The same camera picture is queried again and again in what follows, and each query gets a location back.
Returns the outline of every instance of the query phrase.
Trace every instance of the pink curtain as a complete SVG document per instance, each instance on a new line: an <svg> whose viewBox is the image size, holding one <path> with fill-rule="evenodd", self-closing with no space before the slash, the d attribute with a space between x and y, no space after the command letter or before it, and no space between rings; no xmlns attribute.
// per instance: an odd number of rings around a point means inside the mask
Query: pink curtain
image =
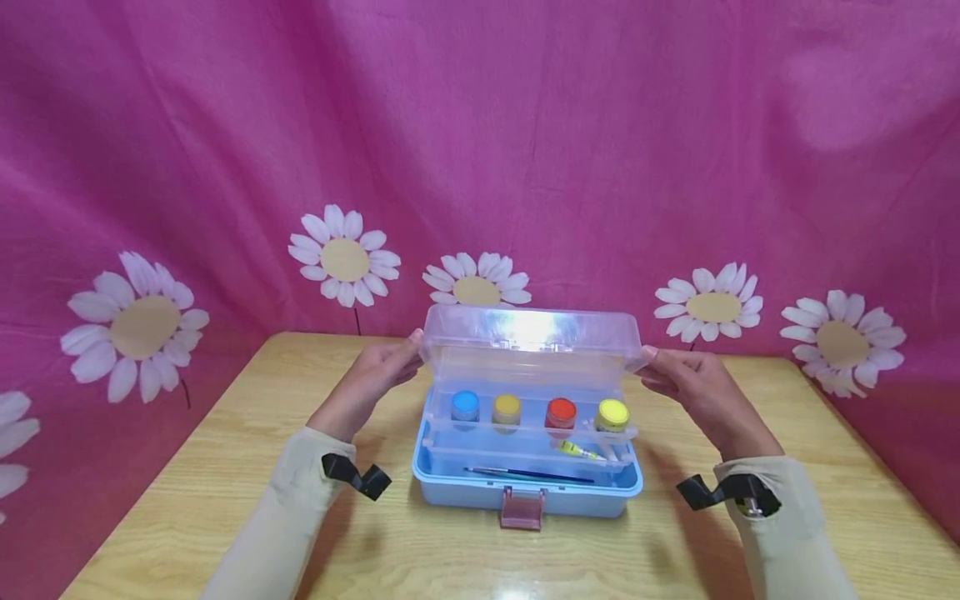
<svg viewBox="0 0 960 600"><path fill-rule="evenodd" d="M270 335L403 334L435 301L795 357L960 539L958 24L0 3L0 596L56 597Z"/></svg>

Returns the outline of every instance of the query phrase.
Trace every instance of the forearm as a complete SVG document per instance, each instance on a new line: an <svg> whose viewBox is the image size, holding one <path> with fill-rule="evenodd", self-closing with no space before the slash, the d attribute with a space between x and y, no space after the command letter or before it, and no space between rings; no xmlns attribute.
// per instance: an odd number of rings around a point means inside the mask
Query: forearm
<svg viewBox="0 0 960 600"><path fill-rule="evenodd" d="M303 428L290 438L270 484L206 585L203 600L293 598L326 510L340 489L324 476L328 453L352 444Z"/></svg>
<svg viewBox="0 0 960 600"><path fill-rule="evenodd" d="M750 518L727 502L743 540L756 600L856 598L830 546L823 508L803 465L786 456L748 458L723 463L714 472L717 480L752 473L781 504L775 515Z"/></svg>

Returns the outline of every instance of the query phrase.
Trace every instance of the wooden table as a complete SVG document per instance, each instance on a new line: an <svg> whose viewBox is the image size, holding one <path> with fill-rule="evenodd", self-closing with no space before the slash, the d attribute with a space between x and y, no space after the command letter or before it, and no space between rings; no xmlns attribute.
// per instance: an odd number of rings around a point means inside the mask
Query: wooden table
<svg viewBox="0 0 960 600"><path fill-rule="evenodd" d="M376 341L300 333L269 340L63 597L196 598L287 437ZM796 367L777 358L725 362L787 451L806 463L861 597L956 598L956 546ZM646 481L622 518L546 516L532 533L500 530L494 512L423 501L410 457L429 384L424 371L391 392L358 436L360 465L378 463L394 484L376 503L340 496L300 597L750 597L726 511L692 513L674 491L696 472L712 481L718 456L671 401L635 378L625 382Z"/></svg>

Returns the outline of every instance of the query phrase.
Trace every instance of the jar lid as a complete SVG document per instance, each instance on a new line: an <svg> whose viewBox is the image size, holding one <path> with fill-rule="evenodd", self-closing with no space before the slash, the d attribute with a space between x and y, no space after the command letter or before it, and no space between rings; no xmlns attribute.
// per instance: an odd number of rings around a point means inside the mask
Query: jar lid
<svg viewBox="0 0 960 600"><path fill-rule="evenodd" d="M613 398L607 398L600 402L598 409L600 418L614 427L626 425L630 420L630 409L627 405Z"/></svg>
<svg viewBox="0 0 960 600"><path fill-rule="evenodd" d="M502 415L515 415L520 412L520 398L512 394L501 394L493 401L493 410Z"/></svg>
<svg viewBox="0 0 960 600"><path fill-rule="evenodd" d="M546 405L546 411L557 420L571 420L577 416L577 405L564 397L555 397Z"/></svg>
<svg viewBox="0 0 960 600"><path fill-rule="evenodd" d="M453 395L453 410L458 413L472 413L480 404L480 398L470 390L463 390Z"/></svg>

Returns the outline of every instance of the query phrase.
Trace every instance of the yellow paint jar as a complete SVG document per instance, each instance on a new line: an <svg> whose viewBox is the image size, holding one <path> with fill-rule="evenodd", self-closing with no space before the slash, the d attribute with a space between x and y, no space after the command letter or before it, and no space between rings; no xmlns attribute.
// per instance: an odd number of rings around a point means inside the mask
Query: yellow paint jar
<svg viewBox="0 0 960 600"><path fill-rule="evenodd" d="M597 415L593 418L593 426L597 431L623 433L630 422L630 409L620 400L607 398L597 407Z"/></svg>
<svg viewBox="0 0 960 600"><path fill-rule="evenodd" d="M493 401L494 423L500 425L519 425L520 424L520 398L512 394L501 394ZM510 435L516 432L515 429L497 427L497 433Z"/></svg>

